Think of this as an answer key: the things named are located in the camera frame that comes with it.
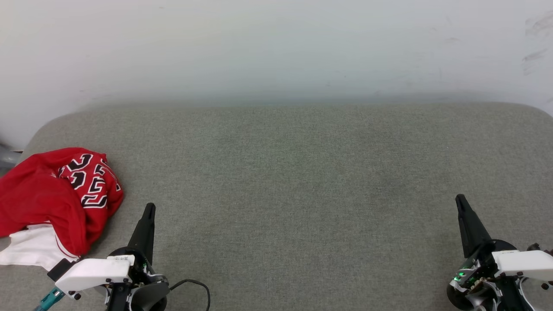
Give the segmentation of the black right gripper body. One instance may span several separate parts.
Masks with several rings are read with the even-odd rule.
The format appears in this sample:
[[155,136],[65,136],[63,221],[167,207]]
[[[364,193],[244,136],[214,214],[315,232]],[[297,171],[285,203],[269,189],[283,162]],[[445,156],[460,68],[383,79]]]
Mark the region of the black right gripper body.
[[491,239],[483,242],[462,242],[465,262],[455,273],[446,288],[446,295],[453,306],[462,311],[533,311],[525,297],[523,273],[514,276],[499,270],[493,253],[514,252],[510,243]]

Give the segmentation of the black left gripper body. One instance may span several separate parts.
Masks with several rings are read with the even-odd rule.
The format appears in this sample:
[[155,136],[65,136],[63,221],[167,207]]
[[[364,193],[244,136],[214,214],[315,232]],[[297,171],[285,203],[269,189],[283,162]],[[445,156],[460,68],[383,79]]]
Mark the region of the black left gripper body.
[[152,268],[153,248],[119,248],[110,259],[130,260],[126,275],[108,279],[105,305],[108,311],[163,311],[170,293],[168,279]]

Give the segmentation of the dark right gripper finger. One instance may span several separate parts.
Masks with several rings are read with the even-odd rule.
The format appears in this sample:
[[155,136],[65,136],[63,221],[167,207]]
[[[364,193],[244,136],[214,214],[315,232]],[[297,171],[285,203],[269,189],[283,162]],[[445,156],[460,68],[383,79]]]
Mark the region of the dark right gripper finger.
[[492,241],[491,236],[463,194],[455,197],[458,224],[464,258],[469,258],[483,244]]

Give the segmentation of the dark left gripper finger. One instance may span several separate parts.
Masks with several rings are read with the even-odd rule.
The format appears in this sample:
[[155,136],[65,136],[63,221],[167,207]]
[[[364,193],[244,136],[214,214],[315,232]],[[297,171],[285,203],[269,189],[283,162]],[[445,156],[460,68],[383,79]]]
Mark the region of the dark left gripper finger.
[[147,203],[142,217],[137,222],[136,228],[127,244],[142,252],[149,264],[153,263],[153,244],[155,234],[156,206],[154,203]]

